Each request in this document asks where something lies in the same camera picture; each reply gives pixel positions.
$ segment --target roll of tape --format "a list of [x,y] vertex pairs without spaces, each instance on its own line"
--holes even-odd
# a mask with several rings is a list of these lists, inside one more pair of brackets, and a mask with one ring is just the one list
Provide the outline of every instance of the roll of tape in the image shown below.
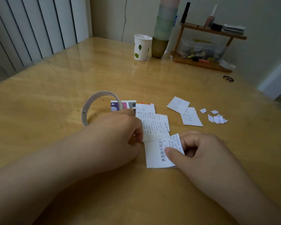
[[93,94],[91,97],[89,97],[86,102],[84,103],[83,107],[82,107],[82,111],[81,111],[81,120],[84,126],[88,126],[88,122],[87,122],[87,112],[90,108],[90,105],[92,105],[92,103],[97,99],[100,98],[101,96],[105,96],[105,95],[111,95],[113,97],[115,97],[116,101],[118,101],[119,103],[119,108],[120,110],[124,109],[122,102],[119,100],[119,98],[113,94],[111,91],[98,91],[95,94]]

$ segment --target blue label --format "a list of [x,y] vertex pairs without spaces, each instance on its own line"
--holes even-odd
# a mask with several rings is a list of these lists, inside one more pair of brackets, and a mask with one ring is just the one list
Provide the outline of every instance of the blue label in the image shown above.
[[176,24],[176,20],[177,20],[177,16],[175,17],[175,20],[174,20],[174,25],[173,25],[173,27],[175,26],[175,24]]

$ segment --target person's left hand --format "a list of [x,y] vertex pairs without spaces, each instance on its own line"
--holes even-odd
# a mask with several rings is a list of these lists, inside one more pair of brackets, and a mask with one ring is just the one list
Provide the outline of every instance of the person's left hand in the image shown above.
[[141,120],[132,109],[124,109],[99,118],[50,147],[59,148],[71,174],[82,179],[130,162],[138,156],[142,141]]

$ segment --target white paper cup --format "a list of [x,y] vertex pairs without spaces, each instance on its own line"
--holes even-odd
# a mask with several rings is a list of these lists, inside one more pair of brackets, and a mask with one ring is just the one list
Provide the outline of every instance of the white paper cup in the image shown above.
[[134,35],[134,58],[139,61],[145,61],[152,38],[147,35]]

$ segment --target black tube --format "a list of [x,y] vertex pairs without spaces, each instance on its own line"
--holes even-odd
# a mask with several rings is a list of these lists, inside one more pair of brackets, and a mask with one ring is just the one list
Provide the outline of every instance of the black tube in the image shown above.
[[185,20],[186,20],[186,17],[187,17],[187,13],[188,13],[188,9],[189,9],[189,6],[191,5],[190,2],[188,2],[185,6],[185,9],[184,9],[184,13],[182,15],[182,19],[181,19],[181,23],[185,23]]

